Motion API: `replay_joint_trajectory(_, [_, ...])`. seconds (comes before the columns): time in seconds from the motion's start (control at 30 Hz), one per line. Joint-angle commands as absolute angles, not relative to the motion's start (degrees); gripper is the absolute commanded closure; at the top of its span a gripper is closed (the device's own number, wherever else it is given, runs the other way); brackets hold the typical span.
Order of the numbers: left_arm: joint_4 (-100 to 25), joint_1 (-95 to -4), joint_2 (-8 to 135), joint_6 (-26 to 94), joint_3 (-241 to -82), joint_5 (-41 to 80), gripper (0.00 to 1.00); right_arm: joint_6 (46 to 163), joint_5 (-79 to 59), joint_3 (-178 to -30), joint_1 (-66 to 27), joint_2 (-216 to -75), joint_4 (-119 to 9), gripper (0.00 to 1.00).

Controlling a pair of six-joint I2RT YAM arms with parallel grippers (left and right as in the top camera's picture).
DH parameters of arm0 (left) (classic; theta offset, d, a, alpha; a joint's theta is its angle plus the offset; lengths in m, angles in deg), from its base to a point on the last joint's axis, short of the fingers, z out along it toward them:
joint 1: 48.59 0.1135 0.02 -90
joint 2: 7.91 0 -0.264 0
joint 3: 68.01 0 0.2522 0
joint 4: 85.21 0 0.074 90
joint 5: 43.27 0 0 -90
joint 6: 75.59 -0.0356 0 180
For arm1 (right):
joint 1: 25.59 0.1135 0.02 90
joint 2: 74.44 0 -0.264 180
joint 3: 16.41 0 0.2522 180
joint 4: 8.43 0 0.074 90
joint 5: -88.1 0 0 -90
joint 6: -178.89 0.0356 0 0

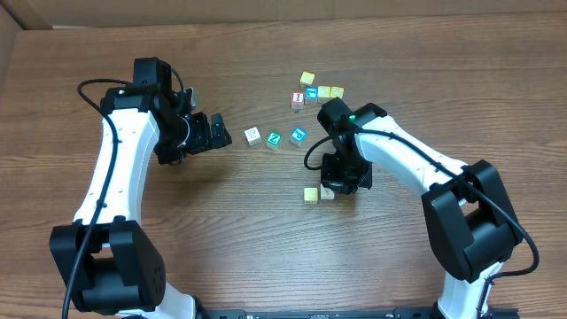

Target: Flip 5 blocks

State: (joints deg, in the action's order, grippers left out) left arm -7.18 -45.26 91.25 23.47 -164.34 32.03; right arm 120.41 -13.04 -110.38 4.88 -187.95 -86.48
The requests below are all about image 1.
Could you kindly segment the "white ice cream block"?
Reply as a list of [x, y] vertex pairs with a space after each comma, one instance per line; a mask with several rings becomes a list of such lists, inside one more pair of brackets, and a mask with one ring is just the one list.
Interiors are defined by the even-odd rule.
[[320, 200], [333, 200], [335, 198], [335, 192], [330, 189], [324, 187], [322, 184], [320, 185]]

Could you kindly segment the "yellow K letter block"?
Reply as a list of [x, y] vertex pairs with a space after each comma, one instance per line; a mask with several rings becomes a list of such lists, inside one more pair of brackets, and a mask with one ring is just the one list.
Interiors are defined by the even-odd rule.
[[317, 188], [304, 189], [304, 202], [306, 204], [317, 204], [319, 200], [319, 191]]

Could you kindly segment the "blue P letter block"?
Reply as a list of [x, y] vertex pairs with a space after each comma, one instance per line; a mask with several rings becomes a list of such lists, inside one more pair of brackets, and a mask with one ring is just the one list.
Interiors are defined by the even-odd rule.
[[301, 147], [307, 138], [307, 132], [303, 128], [295, 128], [290, 135], [290, 140], [293, 144]]

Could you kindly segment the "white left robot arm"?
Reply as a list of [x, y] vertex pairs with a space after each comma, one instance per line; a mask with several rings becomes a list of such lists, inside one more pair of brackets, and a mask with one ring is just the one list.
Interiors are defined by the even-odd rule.
[[69, 225], [50, 234], [49, 248], [65, 285], [69, 308], [122, 318], [205, 318], [200, 301], [167, 282], [158, 249], [141, 226], [141, 204], [151, 156], [181, 164], [230, 144], [222, 116], [193, 113], [192, 89], [161, 82], [107, 80], [92, 107], [103, 120], [97, 164], [82, 205]]

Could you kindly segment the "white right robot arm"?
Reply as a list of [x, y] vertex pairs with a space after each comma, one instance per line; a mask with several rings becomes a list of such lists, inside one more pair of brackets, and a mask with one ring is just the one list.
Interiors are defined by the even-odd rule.
[[431, 249], [446, 271], [431, 317], [493, 318], [491, 283], [524, 238], [496, 168], [433, 150], [372, 103], [353, 111], [334, 98], [317, 120], [336, 149], [322, 156], [323, 187], [342, 194], [370, 188], [378, 164], [420, 196]]

